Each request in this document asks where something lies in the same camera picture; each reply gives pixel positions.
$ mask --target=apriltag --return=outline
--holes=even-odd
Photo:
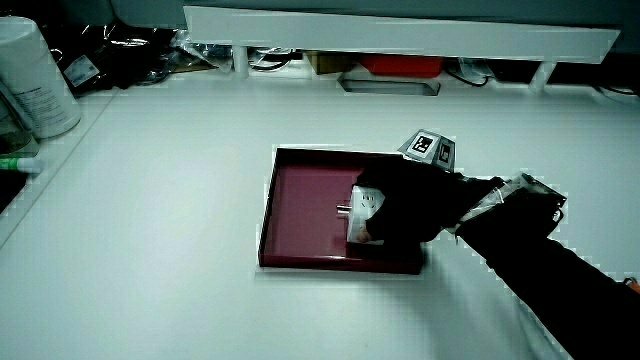
[[[455,143],[436,133],[418,130],[398,151],[412,160],[453,171]]]

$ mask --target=black glove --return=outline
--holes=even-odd
[[[385,196],[380,209],[366,222],[372,240],[402,245],[432,240],[502,184],[498,177],[465,178],[398,156],[368,166],[355,185],[376,188]]]

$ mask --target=table surface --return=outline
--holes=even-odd
[[[552,237],[638,273],[637,100],[441,81],[362,95],[213,71],[83,100],[97,120],[56,140],[71,150],[0,249],[0,358],[532,358],[517,299],[445,233],[418,276],[257,266],[276,146],[393,152],[425,128],[466,175],[541,177],[569,199]]]

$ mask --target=maroon tray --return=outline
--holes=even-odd
[[[282,149],[269,189],[258,261],[263,267],[419,274],[420,244],[402,249],[347,242],[351,186],[364,167],[393,154]]]

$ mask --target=green object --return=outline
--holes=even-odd
[[[0,170],[18,170],[18,158],[0,159]]]

